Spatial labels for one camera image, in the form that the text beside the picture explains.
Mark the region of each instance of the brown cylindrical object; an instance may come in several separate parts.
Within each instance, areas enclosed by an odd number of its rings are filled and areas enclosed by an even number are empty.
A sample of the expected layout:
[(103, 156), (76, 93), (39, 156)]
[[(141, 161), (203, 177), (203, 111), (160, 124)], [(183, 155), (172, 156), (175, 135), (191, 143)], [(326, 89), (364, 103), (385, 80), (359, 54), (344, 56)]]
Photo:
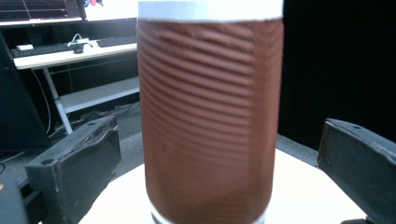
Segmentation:
[(257, 221), (273, 183), (282, 19), (139, 20), (137, 34), (153, 207), (173, 223)]

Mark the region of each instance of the shelf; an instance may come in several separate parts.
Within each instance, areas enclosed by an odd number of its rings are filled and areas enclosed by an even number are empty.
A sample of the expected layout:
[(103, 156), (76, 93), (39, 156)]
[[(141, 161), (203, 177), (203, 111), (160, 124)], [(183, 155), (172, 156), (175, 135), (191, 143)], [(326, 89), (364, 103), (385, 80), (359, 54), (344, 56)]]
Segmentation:
[(64, 112), (70, 113), (92, 105), (118, 99), (139, 92), (139, 77), (61, 96)]

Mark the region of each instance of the screw hole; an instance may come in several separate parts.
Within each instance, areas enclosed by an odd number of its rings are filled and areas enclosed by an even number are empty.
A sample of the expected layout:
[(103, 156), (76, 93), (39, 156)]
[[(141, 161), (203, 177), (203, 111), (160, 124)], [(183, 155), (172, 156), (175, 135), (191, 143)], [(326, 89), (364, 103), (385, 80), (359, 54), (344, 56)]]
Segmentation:
[(42, 165), (48, 165), (48, 164), (51, 164), (53, 162), (55, 162), (54, 159), (47, 159), (47, 160), (42, 161), (41, 164)]

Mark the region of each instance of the white tabletop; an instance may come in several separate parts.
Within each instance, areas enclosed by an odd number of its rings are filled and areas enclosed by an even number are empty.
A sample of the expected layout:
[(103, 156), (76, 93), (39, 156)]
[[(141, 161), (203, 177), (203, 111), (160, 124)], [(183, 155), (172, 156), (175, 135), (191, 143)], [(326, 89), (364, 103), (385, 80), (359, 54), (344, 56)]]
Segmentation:
[(137, 44), (118, 45), (106, 48), (98, 47), (96, 41), (90, 41), (90, 44), (92, 44), (92, 47), (85, 45), (84, 52), (80, 54), (76, 54), (73, 51), (64, 51), (16, 58), (14, 59), (14, 63), (19, 70), (27, 68), (38, 69), (66, 63), (83, 62), (137, 50)]
[[(277, 150), (265, 224), (339, 224), (366, 215), (319, 169)], [(80, 223), (150, 223), (141, 165), (109, 183)]]

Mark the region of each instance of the white desk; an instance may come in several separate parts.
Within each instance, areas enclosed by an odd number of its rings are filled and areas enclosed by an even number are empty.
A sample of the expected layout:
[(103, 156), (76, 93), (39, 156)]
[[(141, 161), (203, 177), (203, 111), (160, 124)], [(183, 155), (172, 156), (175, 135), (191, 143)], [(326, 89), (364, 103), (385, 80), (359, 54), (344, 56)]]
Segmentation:
[(91, 41), (90, 44), (92, 44), (93, 47), (91, 48), (86, 45), (87, 48), (85, 48), (84, 52), (81, 54), (75, 54), (73, 51), (66, 51), (14, 59), (17, 69), (21, 70), (30, 68), (32, 70), (43, 70), (46, 80), (49, 83), (52, 97), (67, 133), (73, 132), (69, 119), (66, 115), (67, 113), (139, 92), (139, 79), (138, 77), (134, 77), (85, 91), (78, 91), (59, 96), (50, 76), (49, 67), (67, 63), (78, 63), (137, 51), (136, 44), (107, 48), (99, 48), (95, 41)]
[[(277, 150), (265, 224), (340, 224), (366, 215), (322, 171)], [(150, 223), (141, 165), (109, 183), (80, 224)]]

